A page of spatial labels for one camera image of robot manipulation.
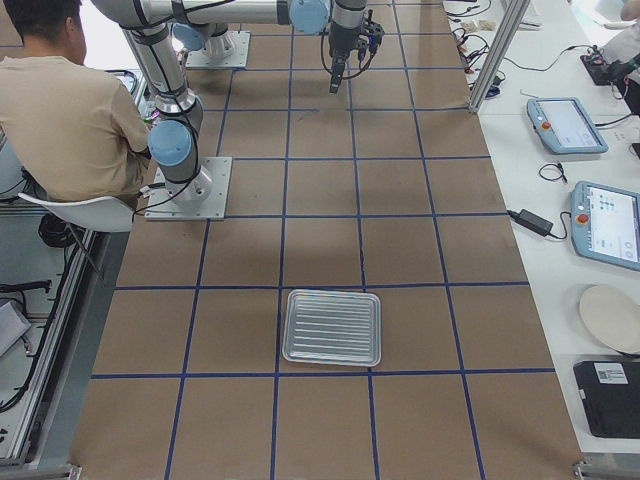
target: blue joint cap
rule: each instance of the blue joint cap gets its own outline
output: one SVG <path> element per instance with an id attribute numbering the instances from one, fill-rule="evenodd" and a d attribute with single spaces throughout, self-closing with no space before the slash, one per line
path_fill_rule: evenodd
<path id="1" fill-rule="evenodd" d="M 149 133 L 148 143 L 151 155 L 164 167 L 180 165 L 193 149 L 191 132 L 175 120 L 165 120 L 155 126 Z"/>
<path id="2" fill-rule="evenodd" d="M 200 32 L 189 25 L 176 23 L 173 26 L 173 36 L 182 42 L 184 48 L 191 52 L 197 52 L 204 48 L 205 39 Z"/>
<path id="3" fill-rule="evenodd" d="M 331 0 L 292 0 L 289 18 L 299 32 L 316 35 L 327 25 L 330 11 Z"/>

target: tablet screen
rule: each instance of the tablet screen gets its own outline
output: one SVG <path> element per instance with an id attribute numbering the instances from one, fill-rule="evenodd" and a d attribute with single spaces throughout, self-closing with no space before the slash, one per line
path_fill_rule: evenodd
<path id="1" fill-rule="evenodd" d="M 591 245 L 589 250 L 638 262 L 640 237 L 635 197 L 589 187 Z"/>
<path id="2" fill-rule="evenodd" d="M 589 124 L 571 100 L 540 101 L 547 121 L 563 147 L 596 147 L 600 145 Z"/>

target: white round plate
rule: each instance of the white round plate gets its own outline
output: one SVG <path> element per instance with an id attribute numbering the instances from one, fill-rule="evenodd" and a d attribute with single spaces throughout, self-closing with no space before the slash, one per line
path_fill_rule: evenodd
<path id="1" fill-rule="evenodd" d="M 580 297 L 580 317 L 591 334 L 622 353 L 640 353 L 640 306 L 613 287 L 597 285 Z"/>

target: chair backrest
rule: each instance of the chair backrest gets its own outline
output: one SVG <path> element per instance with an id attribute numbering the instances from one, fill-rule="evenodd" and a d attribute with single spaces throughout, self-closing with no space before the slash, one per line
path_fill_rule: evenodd
<path id="1" fill-rule="evenodd" d="M 96 232 L 129 232 L 133 227 L 133 210 L 115 197 L 99 197 L 82 202 L 49 202 L 26 193 L 18 196 L 40 205 L 62 220 Z"/>

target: sticker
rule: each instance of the sticker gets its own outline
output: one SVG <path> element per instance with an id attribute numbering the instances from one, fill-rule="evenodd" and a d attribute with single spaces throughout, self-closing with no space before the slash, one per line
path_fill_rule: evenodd
<path id="1" fill-rule="evenodd" d="M 600 383 L 628 385 L 627 376 L 621 363 L 594 363 Z"/>

